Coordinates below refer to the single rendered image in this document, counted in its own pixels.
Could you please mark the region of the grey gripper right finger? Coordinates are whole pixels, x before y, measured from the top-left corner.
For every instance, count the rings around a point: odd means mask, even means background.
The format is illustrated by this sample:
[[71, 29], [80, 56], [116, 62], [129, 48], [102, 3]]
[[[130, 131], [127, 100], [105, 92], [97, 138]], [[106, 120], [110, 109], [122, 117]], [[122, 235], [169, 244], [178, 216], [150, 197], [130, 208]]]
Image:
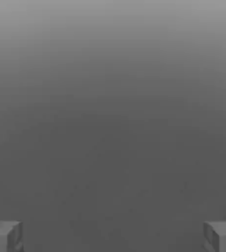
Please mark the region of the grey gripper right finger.
[[226, 221], [205, 221], [203, 236], [206, 252], [226, 252]]

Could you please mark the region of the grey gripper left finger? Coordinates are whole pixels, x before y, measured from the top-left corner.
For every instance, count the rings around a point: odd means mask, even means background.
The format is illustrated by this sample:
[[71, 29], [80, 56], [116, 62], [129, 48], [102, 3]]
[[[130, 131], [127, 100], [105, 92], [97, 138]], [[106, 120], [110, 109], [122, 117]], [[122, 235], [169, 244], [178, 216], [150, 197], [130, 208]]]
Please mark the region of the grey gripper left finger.
[[24, 252], [23, 222], [0, 220], [0, 252]]

